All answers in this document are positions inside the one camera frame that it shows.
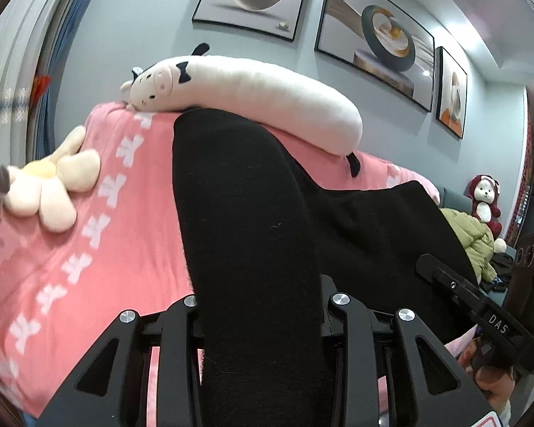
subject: pant leg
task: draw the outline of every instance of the pant leg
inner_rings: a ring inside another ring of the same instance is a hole
[[[175,123],[172,155],[205,336],[204,422],[328,425],[319,263],[280,143],[247,119],[198,109]]]

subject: metal screw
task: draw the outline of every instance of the metal screw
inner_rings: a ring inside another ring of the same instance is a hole
[[[397,315],[402,321],[413,321],[415,319],[415,313],[407,308],[398,311]]]
[[[337,305],[348,305],[350,303],[350,297],[346,294],[334,294],[333,302]]]
[[[134,318],[137,317],[137,314],[133,310],[127,310],[123,311],[121,313],[121,316],[119,316],[119,319],[122,323],[129,323],[131,321],[134,321]]]
[[[184,299],[184,305],[190,308],[194,308],[197,305],[196,302],[196,296],[195,295],[189,295]]]

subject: black device with das label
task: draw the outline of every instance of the black device with das label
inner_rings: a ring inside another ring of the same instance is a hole
[[[419,258],[416,273],[482,325],[510,365],[534,367],[534,337],[510,313],[431,255]],[[379,425],[377,356],[387,378],[390,427],[469,427],[488,418],[494,419],[488,425],[498,425],[483,393],[412,310],[369,310],[339,293],[328,276],[321,276],[321,287],[320,335],[335,371],[331,427]],[[205,336],[193,295],[154,315],[126,310],[117,316],[60,386],[37,427],[145,427],[153,347],[160,347],[157,427],[206,427],[198,358]]]

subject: white sheer curtain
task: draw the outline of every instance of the white sheer curtain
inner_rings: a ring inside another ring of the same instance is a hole
[[[30,95],[38,58],[60,0],[11,0],[0,15],[0,159],[26,163]]]

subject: hand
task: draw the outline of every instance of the hand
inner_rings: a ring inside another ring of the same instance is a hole
[[[478,349],[478,339],[468,344],[465,351],[459,357],[459,364],[473,377],[473,368],[471,363]],[[485,392],[488,402],[494,411],[501,413],[504,411],[506,403],[514,390],[514,379],[512,378],[512,369],[504,370],[493,368],[492,366],[483,366],[477,372],[475,383]]]

